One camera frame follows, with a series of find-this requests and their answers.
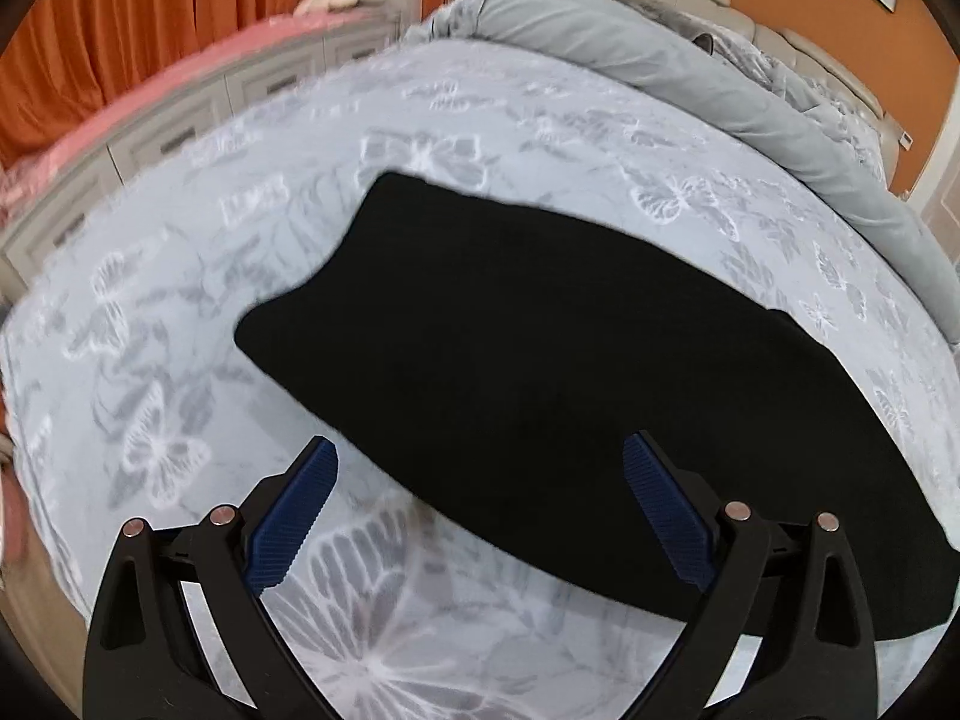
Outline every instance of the headboard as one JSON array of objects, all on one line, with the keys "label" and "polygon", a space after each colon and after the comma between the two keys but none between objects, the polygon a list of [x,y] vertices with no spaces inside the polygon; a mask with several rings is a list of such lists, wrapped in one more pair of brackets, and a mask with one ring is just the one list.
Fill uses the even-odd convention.
[{"label": "headboard", "polygon": [[731,7],[731,0],[657,0],[702,19],[726,26],[774,56],[801,76],[816,79],[848,100],[880,132],[880,149],[887,186],[896,172],[902,129],[887,114],[877,96],[853,73],[818,45],[792,29],[774,31]]}]

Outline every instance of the black cloth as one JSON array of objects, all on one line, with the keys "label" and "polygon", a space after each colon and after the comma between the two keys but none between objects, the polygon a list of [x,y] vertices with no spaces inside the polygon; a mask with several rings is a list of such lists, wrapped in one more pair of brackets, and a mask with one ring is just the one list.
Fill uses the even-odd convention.
[{"label": "black cloth", "polygon": [[235,339],[422,500],[601,595],[678,619],[699,597],[624,481],[624,437],[647,429],[723,499],[835,512],[878,638],[949,615],[960,556],[832,353],[654,245],[387,174]]}]

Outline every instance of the cabinet drawer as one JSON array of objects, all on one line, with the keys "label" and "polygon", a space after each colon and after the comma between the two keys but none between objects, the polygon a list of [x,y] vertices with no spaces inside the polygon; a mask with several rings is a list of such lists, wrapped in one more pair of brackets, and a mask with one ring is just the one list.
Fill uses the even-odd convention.
[{"label": "cabinet drawer", "polygon": [[310,76],[319,76],[325,69],[323,40],[285,52],[266,56],[253,65],[227,74],[230,107],[240,113],[253,103],[295,86]]},{"label": "cabinet drawer", "polygon": [[105,148],[37,201],[6,244],[10,264],[24,282],[40,272],[43,260],[83,223],[97,202],[120,187],[113,161]]},{"label": "cabinet drawer", "polygon": [[229,117],[227,85],[221,77],[155,108],[113,138],[109,149],[117,172],[128,181]]},{"label": "cabinet drawer", "polygon": [[362,59],[365,56],[370,56],[378,50],[385,49],[395,40],[397,40],[397,24],[395,22],[359,26],[357,29],[329,35],[323,38],[323,56],[326,58],[326,69],[332,70],[352,59]]}]

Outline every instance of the drawer handle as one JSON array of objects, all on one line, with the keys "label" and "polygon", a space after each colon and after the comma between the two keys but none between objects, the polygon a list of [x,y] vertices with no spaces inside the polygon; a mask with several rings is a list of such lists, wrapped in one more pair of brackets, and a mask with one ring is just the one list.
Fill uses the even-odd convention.
[{"label": "drawer handle", "polygon": [[60,248],[62,245],[64,245],[66,240],[75,232],[77,232],[77,230],[80,228],[80,225],[83,224],[83,220],[85,218],[86,214],[80,214],[77,218],[75,218],[75,220],[71,221],[64,232],[61,232],[61,234],[54,238],[54,248]]},{"label": "drawer handle", "polygon": [[288,76],[286,79],[280,79],[276,83],[272,83],[267,87],[267,96],[275,95],[281,89],[286,89],[288,86],[293,86],[295,83],[296,76]]},{"label": "drawer handle", "polygon": [[176,151],[191,138],[196,137],[197,129],[195,127],[187,127],[183,132],[181,132],[181,134],[176,136],[176,138],[171,138],[169,141],[164,143],[163,146],[160,147],[160,153],[163,154],[163,156],[166,156],[171,151]]}]

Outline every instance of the pink object on floor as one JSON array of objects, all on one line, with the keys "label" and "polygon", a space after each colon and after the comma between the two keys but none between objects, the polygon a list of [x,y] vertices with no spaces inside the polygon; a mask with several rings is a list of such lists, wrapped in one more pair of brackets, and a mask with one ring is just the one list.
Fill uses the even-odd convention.
[{"label": "pink object on floor", "polygon": [[32,199],[53,182],[63,167],[102,142],[117,124],[158,103],[179,87],[212,76],[217,68],[276,43],[370,18],[374,12],[369,8],[356,8],[343,13],[273,16],[164,68],[99,110],[47,151],[18,160],[0,175],[0,227],[29,208]]}]

